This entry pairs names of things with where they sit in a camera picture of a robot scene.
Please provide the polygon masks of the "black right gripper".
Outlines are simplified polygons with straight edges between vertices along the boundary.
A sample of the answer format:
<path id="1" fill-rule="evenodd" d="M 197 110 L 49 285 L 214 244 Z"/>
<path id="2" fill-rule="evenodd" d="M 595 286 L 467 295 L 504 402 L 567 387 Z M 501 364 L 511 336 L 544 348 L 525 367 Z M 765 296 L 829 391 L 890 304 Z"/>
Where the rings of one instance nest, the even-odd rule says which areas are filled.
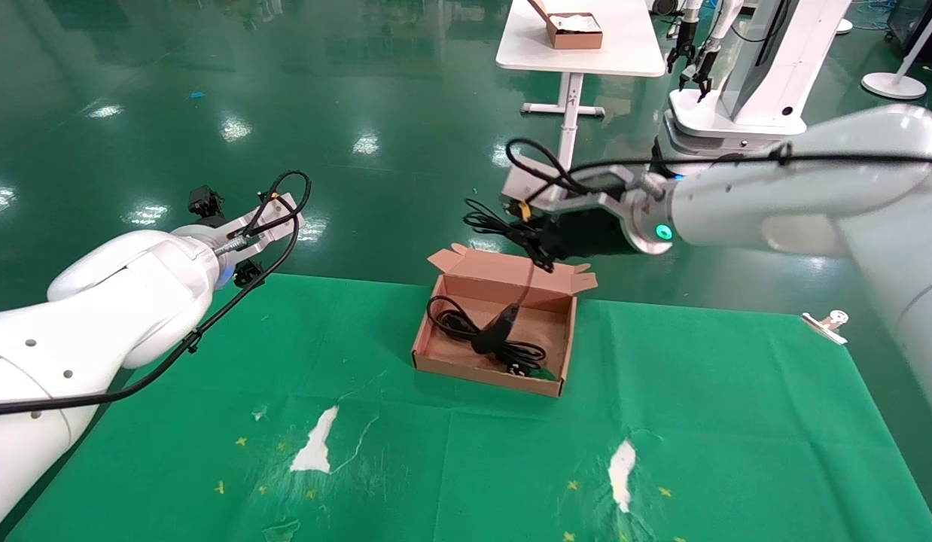
<path id="1" fill-rule="evenodd" d="M 545 214 L 507 222 L 504 229 L 504 236 L 520 239 L 529 260 L 546 273 L 555 271 L 556 260 L 638 253 L 625 236 L 621 220 L 603 209 Z"/>

